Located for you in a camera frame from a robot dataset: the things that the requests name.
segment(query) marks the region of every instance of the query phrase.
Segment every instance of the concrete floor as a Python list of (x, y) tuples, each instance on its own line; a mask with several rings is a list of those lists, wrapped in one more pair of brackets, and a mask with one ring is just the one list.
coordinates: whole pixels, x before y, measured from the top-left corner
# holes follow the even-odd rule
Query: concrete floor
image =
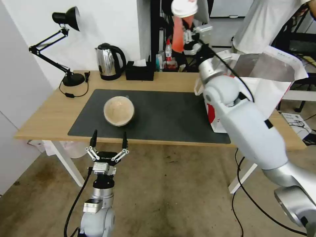
[[(288, 112), (297, 102), (285, 101)], [(316, 113), (316, 103), (306, 103), (302, 117)], [(316, 128), (316, 117), (309, 125)], [(119, 151), (119, 144), (99, 144), (99, 149)], [(115, 175), (114, 237), (203, 237), (240, 236), (231, 210), (228, 185), (236, 176), (234, 148), (133, 145), (117, 165)], [(316, 173), (316, 147), (288, 152), (296, 164)], [(74, 160), (83, 176), (92, 161), (88, 156)], [(91, 176), (70, 220), (68, 235), (80, 225), (83, 202), (92, 193)], [(245, 188), (274, 218), (298, 229), (284, 215), (273, 194), (272, 184), (256, 170)], [(0, 198), (0, 236), (63, 235), (69, 209), (79, 187), (56, 156), (42, 154)], [(245, 236), (297, 236), (266, 218), (238, 190), (235, 210)]]

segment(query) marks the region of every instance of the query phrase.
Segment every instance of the kettle handle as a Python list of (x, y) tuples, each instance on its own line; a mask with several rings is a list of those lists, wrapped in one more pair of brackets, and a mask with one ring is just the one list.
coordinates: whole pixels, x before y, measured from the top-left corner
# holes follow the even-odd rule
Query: kettle handle
[[(123, 51), (122, 51), (120, 48), (116, 47), (116, 46), (111, 45), (110, 48), (113, 50), (113, 58), (114, 58), (115, 71), (116, 71), (117, 73), (121, 74), (121, 73), (125, 70), (125, 68), (126, 68), (126, 58), (125, 58), (125, 55), (124, 55)], [(119, 66), (119, 60), (118, 60), (118, 57), (117, 57), (116, 53), (118, 53), (118, 54), (121, 56), (121, 59), (122, 59), (122, 61), (123, 61), (123, 66), (122, 66), (122, 68), (120, 68), (120, 66)]]

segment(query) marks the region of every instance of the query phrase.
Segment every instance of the desk leg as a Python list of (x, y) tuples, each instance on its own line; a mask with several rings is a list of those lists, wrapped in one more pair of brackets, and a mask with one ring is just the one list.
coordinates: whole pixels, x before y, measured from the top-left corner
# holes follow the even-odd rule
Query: desk leg
[(72, 162), (70, 156), (63, 148), (62, 144), (59, 141), (48, 141), (52, 147), (52, 150), (57, 155), (58, 159), (61, 161), (61, 163), (65, 166), (69, 174), (72, 176), (72, 178), (76, 181), (76, 183), (82, 187), (84, 183), (84, 179), (82, 175), (80, 174), (79, 170), (75, 166), (75, 164)]
[[(240, 182), (243, 184), (244, 181), (251, 175), (251, 173), (256, 169), (257, 164), (247, 161), (246, 165), (239, 171)], [(240, 187), (237, 177), (230, 183), (228, 189), (231, 194), (234, 194)]]

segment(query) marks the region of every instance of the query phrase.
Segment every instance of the electric kettle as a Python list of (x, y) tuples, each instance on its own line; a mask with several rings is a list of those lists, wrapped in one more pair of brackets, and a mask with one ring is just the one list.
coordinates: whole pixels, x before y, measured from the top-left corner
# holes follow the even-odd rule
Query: electric kettle
[[(100, 44), (95, 50), (101, 78), (108, 81), (119, 78), (126, 67), (126, 58), (123, 51), (108, 43)], [(121, 56), (123, 67), (119, 65), (117, 54)]]

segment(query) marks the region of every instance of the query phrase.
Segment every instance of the lamp shade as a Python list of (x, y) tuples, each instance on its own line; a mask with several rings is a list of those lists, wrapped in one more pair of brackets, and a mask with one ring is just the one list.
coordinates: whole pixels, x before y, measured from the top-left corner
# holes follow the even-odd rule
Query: lamp shade
[(67, 24), (75, 30), (79, 30), (78, 21), (80, 14), (77, 7), (70, 8), (66, 13), (53, 13), (53, 21), (57, 24)]

